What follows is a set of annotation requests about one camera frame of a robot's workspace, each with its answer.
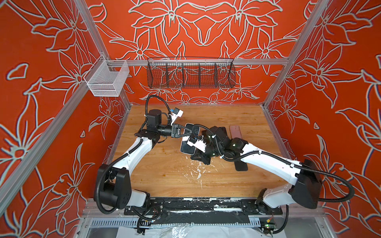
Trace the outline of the black phone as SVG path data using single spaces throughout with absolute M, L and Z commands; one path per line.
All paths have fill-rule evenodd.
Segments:
M 196 135 L 199 135 L 200 128 L 199 127 L 194 127 L 193 124 L 187 123 L 185 125 L 186 129 L 192 130 Z M 194 139 L 196 140 L 195 137 L 191 136 L 185 136 L 182 138 L 181 145 L 180 145 L 180 152 L 183 154 L 188 154 L 188 155 L 194 155 L 196 148 L 193 145 L 190 145 L 189 139 Z

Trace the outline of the black phone case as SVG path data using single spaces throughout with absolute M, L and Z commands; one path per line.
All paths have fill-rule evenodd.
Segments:
M 245 171 L 248 171 L 249 169 L 248 164 L 243 161 L 235 161 L 234 165 L 235 165 L 236 171 L 238 172 L 245 172 Z

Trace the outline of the pink clear phone case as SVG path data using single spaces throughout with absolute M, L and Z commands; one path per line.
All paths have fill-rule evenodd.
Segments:
M 237 126 L 237 125 L 230 126 L 229 130 L 230 130 L 230 134 L 231 134 L 232 139 L 234 139 L 234 138 L 242 139 L 242 134 L 241 134 L 241 130 L 240 130 L 239 126 Z

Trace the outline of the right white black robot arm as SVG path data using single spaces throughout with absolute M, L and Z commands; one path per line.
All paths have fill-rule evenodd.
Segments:
M 206 165 L 211 158 L 220 157 L 229 162 L 255 165 L 285 180 L 285 185 L 261 190 L 256 200 L 256 208 L 261 213 L 290 204 L 308 209 L 318 206 L 322 182 L 309 160 L 299 162 L 279 157 L 241 138 L 230 139 L 225 129 L 218 127 L 204 130 L 201 135 L 191 135 L 184 142 L 194 148 L 191 158 Z

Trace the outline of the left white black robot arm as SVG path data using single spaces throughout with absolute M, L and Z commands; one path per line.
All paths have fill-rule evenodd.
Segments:
M 144 207 L 148 203 L 149 194 L 132 189 L 131 174 L 161 137 L 181 138 L 191 135 L 191 130 L 175 124 L 183 111 L 174 108 L 167 114 L 167 124 L 162 124 L 163 113 L 159 109 L 145 114 L 142 128 L 135 134 L 132 146 L 118 159 L 110 164 L 102 164 L 97 172 L 94 201 L 103 214 L 113 213 L 117 209 L 128 206 Z

